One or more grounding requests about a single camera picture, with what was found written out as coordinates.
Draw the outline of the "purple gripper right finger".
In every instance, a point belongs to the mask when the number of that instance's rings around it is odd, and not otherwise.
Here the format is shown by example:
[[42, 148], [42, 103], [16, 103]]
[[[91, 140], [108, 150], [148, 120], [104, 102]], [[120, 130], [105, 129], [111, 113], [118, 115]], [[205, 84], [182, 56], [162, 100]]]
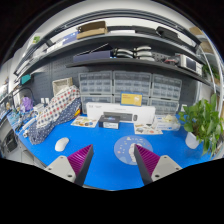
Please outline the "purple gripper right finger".
[[134, 156], [145, 185], [181, 170], [181, 167], [168, 155], [158, 156], [139, 145], [134, 146]]

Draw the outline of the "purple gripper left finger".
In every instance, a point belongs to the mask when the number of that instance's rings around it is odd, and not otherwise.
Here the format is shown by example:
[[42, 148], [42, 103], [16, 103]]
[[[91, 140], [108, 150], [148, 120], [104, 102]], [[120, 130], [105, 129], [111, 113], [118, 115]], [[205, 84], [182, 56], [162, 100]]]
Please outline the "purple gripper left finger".
[[45, 168], [45, 171], [75, 183], [78, 186], [82, 186], [86, 179], [93, 154], [93, 145], [90, 144], [68, 157], [59, 156]]

